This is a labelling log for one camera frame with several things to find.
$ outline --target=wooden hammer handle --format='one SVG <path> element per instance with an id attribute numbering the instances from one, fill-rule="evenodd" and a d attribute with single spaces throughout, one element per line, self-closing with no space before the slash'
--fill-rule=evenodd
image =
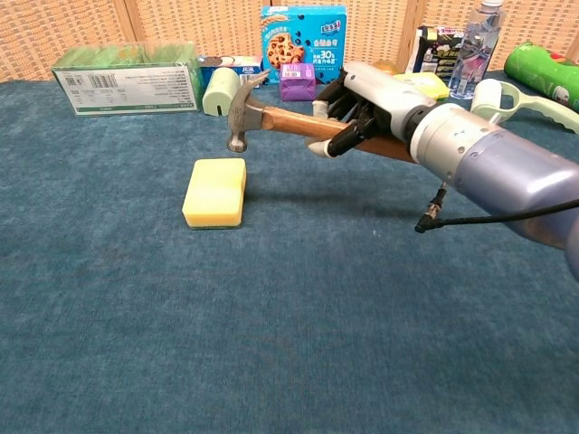
<path id="1" fill-rule="evenodd" d="M 279 131 L 281 133 L 299 134 L 326 140 L 347 127 L 344 122 L 332 119 L 314 118 L 277 107 L 263 109 L 261 129 Z M 406 144 L 394 137 L 378 136 L 362 142 L 356 147 L 361 151 L 386 156 L 396 160 L 414 163 L 406 150 Z"/>

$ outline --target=water bottle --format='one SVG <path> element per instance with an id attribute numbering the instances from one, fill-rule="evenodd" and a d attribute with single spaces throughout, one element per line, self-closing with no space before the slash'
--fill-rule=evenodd
<path id="1" fill-rule="evenodd" d="M 474 88 L 482 81 L 505 21 L 502 5 L 503 0 L 482 0 L 472 11 L 449 82 L 453 98 L 472 99 Z"/>

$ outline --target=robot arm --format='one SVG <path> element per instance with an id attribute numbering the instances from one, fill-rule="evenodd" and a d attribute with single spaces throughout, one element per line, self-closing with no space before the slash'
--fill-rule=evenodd
<path id="1" fill-rule="evenodd" d="M 390 134 L 406 143 L 418 165 L 442 180 L 442 189 L 422 219 L 423 228 L 441 226 L 435 218 L 448 185 L 495 216 L 488 222 L 504 222 L 522 237 L 565 250 L 579 279 L 575 162 L 456 104 L 437 103 L 362 62 L 347 63 L 314 105 L 315 116 L 349 122 L 324 142 L 326 156 L 342 155 L 378 133 Z"/>

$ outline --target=hammer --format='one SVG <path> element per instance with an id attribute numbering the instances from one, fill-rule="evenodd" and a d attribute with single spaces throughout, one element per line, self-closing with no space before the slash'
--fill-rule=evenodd
<path id="1" fill-rule="evenodd" d="M 335 136 L 347 127 L 347 123 L 337 120 L 315 118 L 283 108 L 266 106 L 254 98 L 253 88 L 262 83 L 268 74 L 269 71 L 264 71 L 252 80 L 246 81 L 233 97 L 227 118 L 227 125 L 232 131 L 227 140 L 227 148 L 230 151 L 241 153 L 247 150 L 245 131 L 264 129 L 314 137 L 321 141 Z M 373 137 L 356 146 L 356 149 L 414 163 L 406 144 L 395 137 Z"/>

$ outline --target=green can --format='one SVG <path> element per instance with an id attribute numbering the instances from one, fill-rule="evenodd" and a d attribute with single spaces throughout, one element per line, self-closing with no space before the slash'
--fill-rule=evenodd
<path id="1" fill-rule="evenodd" d="M 579 112 L 579 63 L 532 42 L 525 42 L 508 56 L 505 73 L 547 98 Z"/>

